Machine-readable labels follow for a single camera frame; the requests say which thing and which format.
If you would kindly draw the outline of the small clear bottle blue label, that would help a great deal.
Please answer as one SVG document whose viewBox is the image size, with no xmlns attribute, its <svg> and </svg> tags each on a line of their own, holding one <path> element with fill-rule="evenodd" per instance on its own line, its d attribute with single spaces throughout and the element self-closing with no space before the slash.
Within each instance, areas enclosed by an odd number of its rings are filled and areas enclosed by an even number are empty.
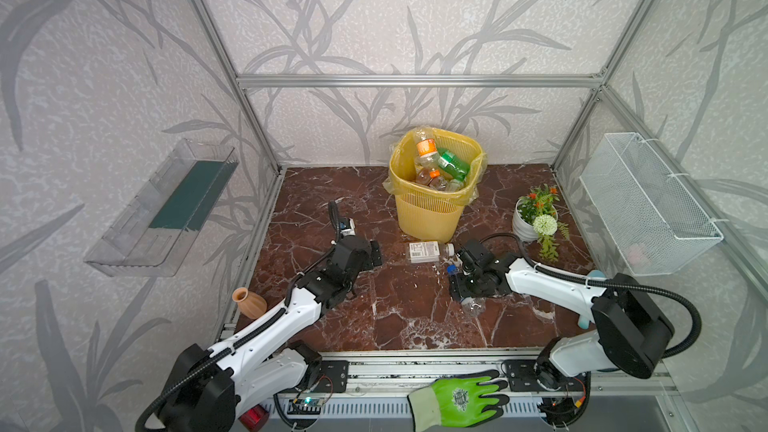
<svg viewBox="0 0 768 432">
<path fill-rule="evenodd" d="M 486 299 L 472 295 L 469 289 L 470 276 L 464 272 L 461 260 L 451 258 L 448 261 L 446 273 L 449 279 L 449 294 L 460 304 L 464 314 L 470 318 L 477 318 L 484 313 Z"/>
</svg>

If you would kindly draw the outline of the square clear bottle white label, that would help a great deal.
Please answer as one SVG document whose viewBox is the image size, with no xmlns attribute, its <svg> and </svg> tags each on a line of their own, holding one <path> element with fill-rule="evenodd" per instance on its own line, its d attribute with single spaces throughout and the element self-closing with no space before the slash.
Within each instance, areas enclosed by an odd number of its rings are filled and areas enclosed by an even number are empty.
<svg viewBox="0 0 768 432">
<path fill-rule="evenodd" d="M 455 248 L 451 243 L 424 241 L 408 244 L 408 257 L 413 264 L 434 263 L 454 256 Z"/>
</svg>

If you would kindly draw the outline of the green soda bottle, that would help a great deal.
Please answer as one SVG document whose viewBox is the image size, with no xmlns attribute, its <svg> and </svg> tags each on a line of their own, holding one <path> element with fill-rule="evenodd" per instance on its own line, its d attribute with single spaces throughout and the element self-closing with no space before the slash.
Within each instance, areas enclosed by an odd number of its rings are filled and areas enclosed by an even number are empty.
<svg viewBox="0 0 768 432">
<path fill-rule="evenodd" d="M 439 148 L 438 154 L 438 166 L 442 173 L 450 180 L 465 183 L 470 173 L 470 165 L 448 149 Z"/>
</svg>

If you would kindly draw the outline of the clear bottle orange label cap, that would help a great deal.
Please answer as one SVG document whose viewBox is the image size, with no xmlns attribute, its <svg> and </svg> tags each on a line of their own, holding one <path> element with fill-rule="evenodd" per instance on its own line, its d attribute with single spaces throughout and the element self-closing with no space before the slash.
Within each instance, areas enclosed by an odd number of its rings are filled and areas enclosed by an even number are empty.
<svg viewBox="0 0 768 432">
<path fill-rule="evenodd" d="M 439 152 L 436 136 L 431 127 L 417 127 L 413 130 L 418 163 L 430 171 L 438 170 Z"/>
</svg>

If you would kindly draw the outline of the orange white milk tea bottle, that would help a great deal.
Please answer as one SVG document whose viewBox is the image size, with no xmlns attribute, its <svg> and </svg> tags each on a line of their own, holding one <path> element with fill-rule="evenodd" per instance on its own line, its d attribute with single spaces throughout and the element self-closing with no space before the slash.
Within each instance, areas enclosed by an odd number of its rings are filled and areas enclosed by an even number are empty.
<svg viewBox="0 0 768 432">
<path fill-rule="evenodd" d="M 449 193 L 458 192 L 462 190 L 465 186 L 466 184 L 464 181 L 454 178 L 446 183 L 445 192 L 449 192 Z"/>
</svg>

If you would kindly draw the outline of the yellow red label tea bottle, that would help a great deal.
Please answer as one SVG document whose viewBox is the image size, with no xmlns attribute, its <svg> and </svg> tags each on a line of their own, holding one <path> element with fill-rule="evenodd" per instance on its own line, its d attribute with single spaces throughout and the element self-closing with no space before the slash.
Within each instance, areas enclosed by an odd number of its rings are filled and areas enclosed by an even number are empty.
<svg viewBox="0 0 768 432">
<path fill-rule="evenodd" d="M 429 187 L 437 191 L 445 191 L 448 185 L 448 181 L 439 169 L 431 170 L 422 168 L 418 172 L 414 182 L 418 185 Z"/>
</svg>

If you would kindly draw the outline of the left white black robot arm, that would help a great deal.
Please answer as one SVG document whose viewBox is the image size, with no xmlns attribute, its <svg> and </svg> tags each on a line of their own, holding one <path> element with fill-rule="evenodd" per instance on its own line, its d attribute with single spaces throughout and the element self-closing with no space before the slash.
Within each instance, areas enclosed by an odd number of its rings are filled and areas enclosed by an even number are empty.
<svg viewBox="0 0 768 432">
<path fill-rule="evenodd" d="M 274 395 L 299 386 L 318 353 L 286 343 L 352 293 L 362 272 L 380 266 L 376 241 L 343 236 L 299 273 L 285 298 L 248 327 L 207 349 L 194 344 L 177 358 L 163 391 L 139 415 L 135 430 L 156 417 L 163 431 L 228 431 Z"/>
</svg>

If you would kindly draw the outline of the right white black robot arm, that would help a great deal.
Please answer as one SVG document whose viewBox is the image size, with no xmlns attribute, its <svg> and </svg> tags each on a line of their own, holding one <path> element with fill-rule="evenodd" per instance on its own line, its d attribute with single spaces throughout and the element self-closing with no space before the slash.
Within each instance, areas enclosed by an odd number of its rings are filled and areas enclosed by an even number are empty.
<svg viewBox="0 0 768 432">
<path fill-rule="evenodd" d="M 449 274 L 455 301 L 472 307 L 482 299 L 533 296 L 588 324 L 588 331 L 556 337 L 539 353 L 533 371 L 546 390 L 557 391 L 568 379 L 596 371 L 648 379 L 661 360 L 688 350 L 701 335 L 698 308 L 678 293 L 626 274 L 605 278 L 545 265 L 530 257 L 523 242 L 501 256 L 486 243 L 471 239 L 458 249 L 459 267 Z"/>
</svg>

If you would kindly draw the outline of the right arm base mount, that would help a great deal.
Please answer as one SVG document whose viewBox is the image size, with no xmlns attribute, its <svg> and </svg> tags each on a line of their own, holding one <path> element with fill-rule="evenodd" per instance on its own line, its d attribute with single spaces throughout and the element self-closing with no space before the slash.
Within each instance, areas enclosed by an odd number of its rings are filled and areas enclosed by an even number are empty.
<svg viewBox="0 0 768 432">
<path fill-rule="evenodd" d="M 501 371 L 511 392 L 575 393 L 584 391 L 591 380 L 591 373 L 566 377 L 549 366 L 541 368 L 536 359 L 508 359 L 501 364 Z"/>
</svg>

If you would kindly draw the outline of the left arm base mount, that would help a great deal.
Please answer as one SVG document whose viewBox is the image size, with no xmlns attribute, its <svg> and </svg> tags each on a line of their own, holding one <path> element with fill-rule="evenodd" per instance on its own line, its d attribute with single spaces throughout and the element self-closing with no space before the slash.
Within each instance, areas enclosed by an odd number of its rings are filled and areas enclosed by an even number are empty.
<svg viewBox="0 0 768 432">
<path fill-rule="evenodd" d="M 350 363 L 346 360 L 325 360 L 310 364 L 294 387 L 296 392 L 344 393 L 349 379 Z"/>
</svg>

